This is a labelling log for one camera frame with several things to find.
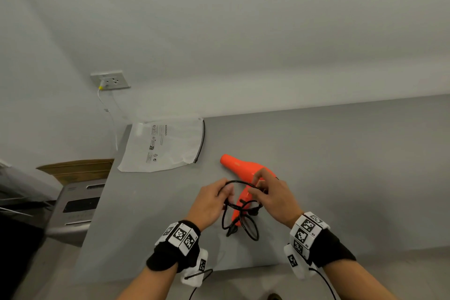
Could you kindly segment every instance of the gray floor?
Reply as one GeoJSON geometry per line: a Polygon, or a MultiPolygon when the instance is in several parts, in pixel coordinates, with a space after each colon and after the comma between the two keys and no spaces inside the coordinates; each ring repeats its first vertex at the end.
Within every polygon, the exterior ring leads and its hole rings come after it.
{"type": "MultiPolygon", "coordinates": [[[[47,239],[14,300],[113,300],[127,286],[127,281],[71,285],[70,274],[79,252],[79,248],[47,239]]],[[[401,299],[450,299],[450,248],[360,262],[401,299]]],[[[168,299],[188,300],[191,291],[176,278],[168,299]]],[[[285,300],[332,299],[320,277],[299,281],[289,267],[279,265],[214,273],[193,300],[263,300],[271,292],[285,300]]]]}

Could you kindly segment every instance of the silver machine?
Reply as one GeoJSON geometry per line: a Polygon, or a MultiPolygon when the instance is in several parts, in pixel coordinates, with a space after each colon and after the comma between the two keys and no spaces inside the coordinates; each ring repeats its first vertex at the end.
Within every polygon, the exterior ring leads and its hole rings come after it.
{"type": "Polygon", "coordinates": [[[45,229],[48,237],[81,247],[106,179],[67,184],[59,194],[45,229]]]}

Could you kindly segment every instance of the thin black cable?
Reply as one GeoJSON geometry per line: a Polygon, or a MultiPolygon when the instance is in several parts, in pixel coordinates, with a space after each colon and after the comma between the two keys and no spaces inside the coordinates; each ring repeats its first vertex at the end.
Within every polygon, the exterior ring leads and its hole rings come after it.
{"type": "MultiPolygon", "coordinates": [[[[250,186],[252,188],[256,188],[255,185],[253,185],[251,183],[244,182],[242,180],[229,180],[228,182],[225,183],[225,185],[222,186],[222,188],[219,190],[217,195],[220,194],[220,192],[222,191],[222,189],[225,186],[227,186],[228,184],[231,184],[231,183],[241,183],[241,184],[248,185],[248,186],[250,186]]],[[[231,204],[230,202],[228,202],[228,199],[225,199],[225,202],[224,202],[224,204],[225,204],[224,214],[222,215],[222,229],[224,229],[224,230],[230,229],[231,227],[235,226],[236,223],[241,222],[241,226],[245,230],[247,235],[252,240],[259,240],[259,230],[258,230],[258,227],[257,227],[255,221],[253,220],[253,218],[251,218],[251,216],[256,216],[258,214],[259,209],[262,208],[262,204],[259,204],[258,206],[255,206],[253,208],[245,208],[250,203],[257,203],[258,201],[256,201],[256,200],[251,200],[251,201],[242,201],[242,200],[240,200],[240,202],[242,203],[241,206],[239,206],[237,204],[231,204]],[[226,227],[225,226],[225,215],[226,215],[226,211],[227,211],[228,207],[231,207],[232,209],[239,211],[239,217],[236,217],[234,219],[234,221],[231,222],[231,224],[228,225],[228,227],[226,227]],[[254,225],[255,230],[256,230],[256,237],[254,237],[250,233],[250,231],[247,229],[247,226],[245,225],[245,222],[243,221],[244,218],[250,220],[251,223],[254,225]]]]}
{"type": "MultiPolygon", "coordinates": [[[[203,278],[203,281],[205,281],[205,280],[206,280],[207,278],[209,278],[210,275],[212,274],[212,272],[213,272],[212,268],[211,268],[211,269],[207,269],[207,270],[205,270],[204,272],[199,272],[199,273],[194,274],[194,275],[189,275],[189,276],[185,277],[184,279],[187,280],[187,279],[193,278],[194,276],[201,275],[201,274],[205,274],[205,273],[207,273],[207,272],[211,272],[211,273],[209,273],[208,275],[206,275],[206,276],[203,278]]],[[[192,296],[194,295],[194,292],[195,292],[196,290],[197,290],[197,287],[195,287],[194,290],[192,291],[191,296],[189,297],[189,300],[191,300],[191,298],[192,298],[192,296]]]]}
{"type": "Polygon", "coordinates": [[[328,283],[327,279],[325,279],[325,277],[324,277],[322,274],[320,274],[319,271],[318,271],[317,269],[309,268],[309,270],[312,270],[312,271],[318,273],[318,275],[320,275],[320,277],[325,281],[325,283],[327,284],[328,288],[330,289],[330,292],[331,292],[331,294],[333,295],[334,300],[336,300],[336,296],[334,295],[333,289],[331,288],[331,286],[330,286],[330,284],[328,283]]]}

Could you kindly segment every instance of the person's right hand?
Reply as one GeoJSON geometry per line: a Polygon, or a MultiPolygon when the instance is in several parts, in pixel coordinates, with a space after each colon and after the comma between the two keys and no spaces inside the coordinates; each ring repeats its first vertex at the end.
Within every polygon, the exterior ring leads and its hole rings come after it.
{"type": "Polygon", "coordinates": [[[298,206],[286,182],[278,180],[266,169],[261,169],[255,173],[252,184],[257,187],[256,189],[248,188],[248,192],[253,195],[253,198],[260,202],[279,223],[292,229],[304,211],[298,206]]]}

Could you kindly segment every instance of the black wristband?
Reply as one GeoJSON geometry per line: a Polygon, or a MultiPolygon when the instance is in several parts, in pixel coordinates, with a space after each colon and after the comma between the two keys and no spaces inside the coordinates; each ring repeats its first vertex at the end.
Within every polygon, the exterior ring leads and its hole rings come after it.
{"type": "MultiPolygon", "coordinates": [[[[179,223],[186,224],[192,228],[200,238],[200,229],[194,223],[186,220],[182,220],[179,223]]],[[[150,270],[159,272],[171,268],[178,262],[177,273],[179,273],[183,269],[194,267],[197,263],[199,253],[200,247],[198,239],[186,256],[184,256],[176,246],[173,246],[168,241],[163,241],[155,247],[153,254],[147,259],[146,264],[150,270]]]]}
{"type": "Polygon", "coordinates": [[[340,242],[336,235],[329,229],[322,230],[311,247],[308,264],[314,263],[320,268],[341,259],[356,261],[356,257],[340,242]]]}

